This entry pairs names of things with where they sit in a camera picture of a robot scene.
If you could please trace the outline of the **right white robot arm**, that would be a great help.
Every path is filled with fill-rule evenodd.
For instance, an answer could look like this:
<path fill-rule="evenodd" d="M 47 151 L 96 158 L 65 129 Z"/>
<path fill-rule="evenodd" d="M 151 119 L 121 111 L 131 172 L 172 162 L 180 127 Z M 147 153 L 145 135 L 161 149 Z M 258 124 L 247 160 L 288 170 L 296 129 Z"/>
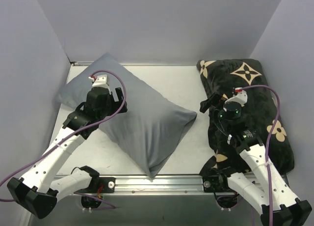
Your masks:
<path fill-rule="evenodd" d="M 202 113 L 214 108 L 210 119 L 222 138 L 200 175 L 214 193 L 239 194 L 258 212 L 264 226 L 302 226 L 312 207 L 284 181 L 257 132 L 239 121 L 246 102 L 247 94 L 241 90 L 230 99 L 214 93 L 201 102 Z"/>

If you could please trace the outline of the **grey pillowcase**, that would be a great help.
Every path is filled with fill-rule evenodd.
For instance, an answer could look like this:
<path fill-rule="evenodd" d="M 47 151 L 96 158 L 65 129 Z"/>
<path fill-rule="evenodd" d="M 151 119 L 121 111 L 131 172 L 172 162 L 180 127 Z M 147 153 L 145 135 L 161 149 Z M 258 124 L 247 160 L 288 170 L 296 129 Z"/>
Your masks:
<path fill-rule="evenodd" d="M 99 129 L 127 153 L 149 177 L 155 177 L 193 125 L 197 114 L 178 106 L 147 83 L 129 72 L 110 54 L 94 61 L 78 76 L 62 87 L 56 100 L 72 109 L 86 100 L 93 72 L 108 70 L 110 88 L 124 83 L 127 91 L 126 113 L 102 123 Z"/>

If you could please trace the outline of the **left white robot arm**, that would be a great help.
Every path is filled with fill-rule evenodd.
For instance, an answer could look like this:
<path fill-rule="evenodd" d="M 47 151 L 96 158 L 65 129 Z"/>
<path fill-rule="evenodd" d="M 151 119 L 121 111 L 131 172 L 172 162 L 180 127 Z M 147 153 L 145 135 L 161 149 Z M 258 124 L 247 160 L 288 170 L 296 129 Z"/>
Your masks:
<path fill-rule="evenodd" d="M 100 174 L 88 166 L 55 180 L 56 174 L 99 125 L 119 113 L 127 111 L 126 89 L 116 88 L 118 101 L 104 87 L 92 88 L 86 101 L 80 103 L 63 122 L 54 142 L 31 169 L 20 178 L 12 177 L 7 188 L 15 202 L 39 219 L 48 216 L 57 202 L 80 190 L 96 191 Z"/>

